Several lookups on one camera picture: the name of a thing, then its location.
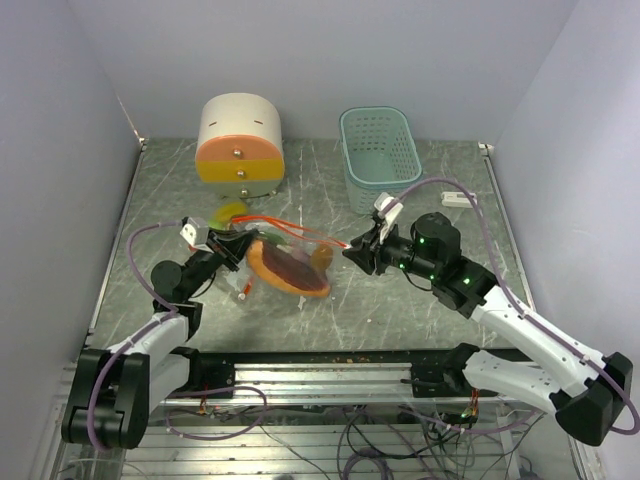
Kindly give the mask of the light blue plastic basket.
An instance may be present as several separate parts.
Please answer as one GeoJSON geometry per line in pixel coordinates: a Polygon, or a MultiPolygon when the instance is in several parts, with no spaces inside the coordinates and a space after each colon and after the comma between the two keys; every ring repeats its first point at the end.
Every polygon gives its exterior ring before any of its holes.
{"type": "Polygon", "coordinates": [[[423,176],[409,123],[393,107],[357,107],[339,119],[351,210],[368,214],[378,196],[397,195],[423,176]]]}

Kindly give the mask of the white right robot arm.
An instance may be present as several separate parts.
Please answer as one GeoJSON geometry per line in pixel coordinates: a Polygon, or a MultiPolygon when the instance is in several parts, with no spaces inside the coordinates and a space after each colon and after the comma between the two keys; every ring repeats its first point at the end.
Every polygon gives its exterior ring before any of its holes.
{"type": "Polygon", "coordinates": [[[498,333],[534,363],[461,344],[440,373],[442,387],[455,396],[471,388],[504,394],[552,415],[575,440],[601,445],[629,397],[631,361],[582,344],[531,310],[494,273],[462,255],[460,231],[446,216],[425,214],[410,234],[403,238],[398,227],[375,219],[343,255],[368,275],[394,267],[429,281],[441,304],[498,333]]]}

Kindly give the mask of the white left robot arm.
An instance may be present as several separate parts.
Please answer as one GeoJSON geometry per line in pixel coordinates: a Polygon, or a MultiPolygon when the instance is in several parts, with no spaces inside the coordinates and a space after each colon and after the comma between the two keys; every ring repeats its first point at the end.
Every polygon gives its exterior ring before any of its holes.
{"type": "Polygon", "coordinates": [[[203,306],[195,296],[220,268],[237,270],[256,238],[255,230],[210,230],[204,247],[184,263],[153,267],[142,283],[154,300],[151,318],[115,345],[80,353],[61,424],[65,442],[134,449],[162,401],[202,389],[200,354],[186,345],[201,324],[203,306]]]}

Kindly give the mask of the zip bag with fake food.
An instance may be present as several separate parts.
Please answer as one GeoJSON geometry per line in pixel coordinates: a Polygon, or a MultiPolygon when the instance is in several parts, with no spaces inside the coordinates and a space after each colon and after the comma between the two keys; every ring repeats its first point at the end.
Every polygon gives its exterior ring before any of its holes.
{"type": "Polygon", "coordinates": [[[259,233],[246,255],[257,278],[287,294],[316,298],[330,294],[328,270],[347,243],[272,216],[246,219],[259,233]]]}

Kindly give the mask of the zip bag with fruit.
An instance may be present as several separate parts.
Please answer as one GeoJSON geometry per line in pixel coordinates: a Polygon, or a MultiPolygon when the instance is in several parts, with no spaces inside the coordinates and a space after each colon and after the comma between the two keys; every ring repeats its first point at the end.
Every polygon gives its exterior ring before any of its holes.
{"type": "MultiPolygon", "coordinates": [[[[248,206],[243,201],[228,201],[217,208],[207,221],[210,228],[209,232],[258,232],[255,227],[250,227],[250,221],[246,219],[248,214],[248,206]]],[[[255,275],[250,272],[246,260],[247,254],[240,263],[239,270],[230,271],[222,264],[217,255],[207,251],[191,249],[189,245],[188,248],[193,254],[206,254],[205,261],[217,261],[219,263],[219,266],[214,268],[212,276],[216,275],[219,268],[225,267],[229,273],[225,274],[223,278],[235,291],[237,300],[244,302],[247,299],[255,283],[255,275]]]]}

